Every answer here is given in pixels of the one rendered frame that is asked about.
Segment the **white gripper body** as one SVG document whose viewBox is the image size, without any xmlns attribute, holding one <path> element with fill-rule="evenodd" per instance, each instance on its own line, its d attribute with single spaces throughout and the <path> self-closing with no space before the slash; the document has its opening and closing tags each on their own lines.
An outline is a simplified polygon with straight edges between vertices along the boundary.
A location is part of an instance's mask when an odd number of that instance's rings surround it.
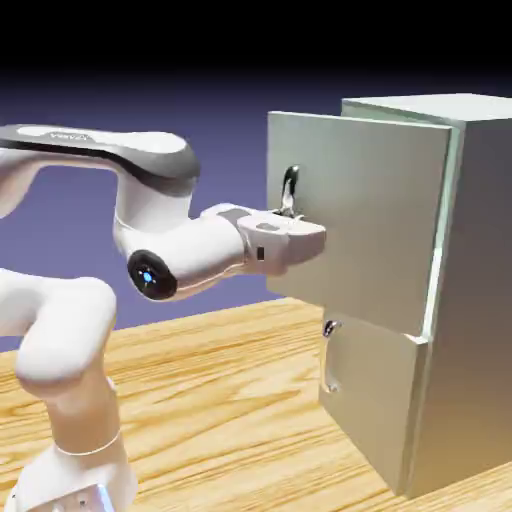
<svg viewBox="0 0 512 512">
<path fill-rule="evenodd" d="M 245 272 L 280 276 L 325 248 L 326 228 L 297 218 L 257 212 L 238 220 L 246 245 Z"/>
</svg>

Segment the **large pale green cabinet door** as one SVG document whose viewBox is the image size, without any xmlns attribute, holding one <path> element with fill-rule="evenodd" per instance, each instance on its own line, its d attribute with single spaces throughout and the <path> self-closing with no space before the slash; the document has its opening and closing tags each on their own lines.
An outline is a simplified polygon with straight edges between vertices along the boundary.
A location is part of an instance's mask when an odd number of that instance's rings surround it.
<svg viewBox="0 0 512 512">
<path fill-rule="evenodd" d="M 450 128 L 271 112 L 267 137 L 268 205 L 296 164 L 296 209 L 327 230 L 324 252 L 268 289 L 419 335 Z"/>
</svg>

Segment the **small pale green cabinet door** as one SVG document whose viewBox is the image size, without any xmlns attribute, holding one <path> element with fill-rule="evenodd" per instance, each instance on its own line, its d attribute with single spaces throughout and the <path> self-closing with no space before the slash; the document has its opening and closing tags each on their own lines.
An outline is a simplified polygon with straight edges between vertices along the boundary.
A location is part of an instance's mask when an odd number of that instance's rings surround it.
<svg viewBox="0 0 512 512">
<path fill-rule="evenodd" d="M 360 320 L 340 320 L 334 333 L 334 375 L 340 389 L 319 400 L 359 452 L 397 495 L 405 493 L 412 465 L 423 373 L 429 343 Z"/>
</svg>

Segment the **pale green cabinet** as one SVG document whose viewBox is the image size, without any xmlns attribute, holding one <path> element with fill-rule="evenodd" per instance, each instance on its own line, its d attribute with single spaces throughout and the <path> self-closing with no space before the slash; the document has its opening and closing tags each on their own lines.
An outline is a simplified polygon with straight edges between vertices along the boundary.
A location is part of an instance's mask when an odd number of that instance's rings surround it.
<svg viewBox="0 0 512 512">
<path fill-rule="evenodd" d="M 352 98 L 346 114 L 449 125 L 452 145 L 423 331 L 415 498 L 512 461 L 512 98 Z"/>
</svg>

